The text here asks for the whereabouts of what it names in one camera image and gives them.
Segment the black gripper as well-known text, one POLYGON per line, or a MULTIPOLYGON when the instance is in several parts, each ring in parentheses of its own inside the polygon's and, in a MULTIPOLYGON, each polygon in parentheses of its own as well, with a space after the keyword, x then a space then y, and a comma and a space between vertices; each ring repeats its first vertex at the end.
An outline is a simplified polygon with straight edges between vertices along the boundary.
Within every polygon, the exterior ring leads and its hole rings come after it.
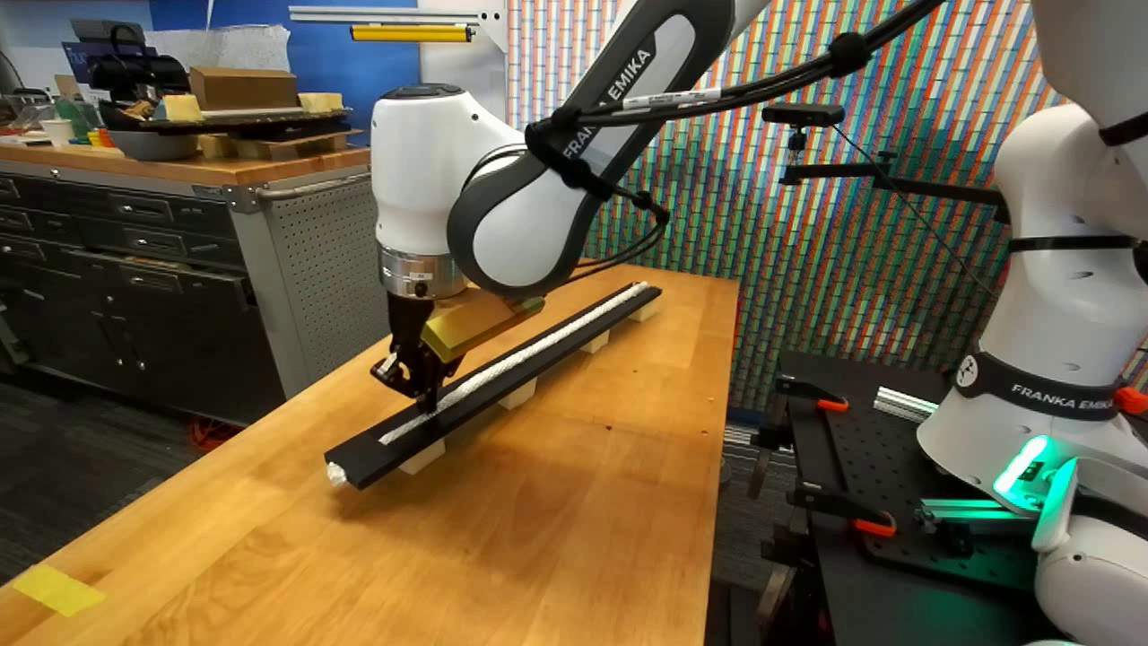
POLYGON ((455 374, 427 342, 427 318, 436 304, 413 298, 389 298, 390 344, 389 354, 374 367, 374 378, 390 390, 413 399, 420 410, 436 410, 441 385, 455 374))

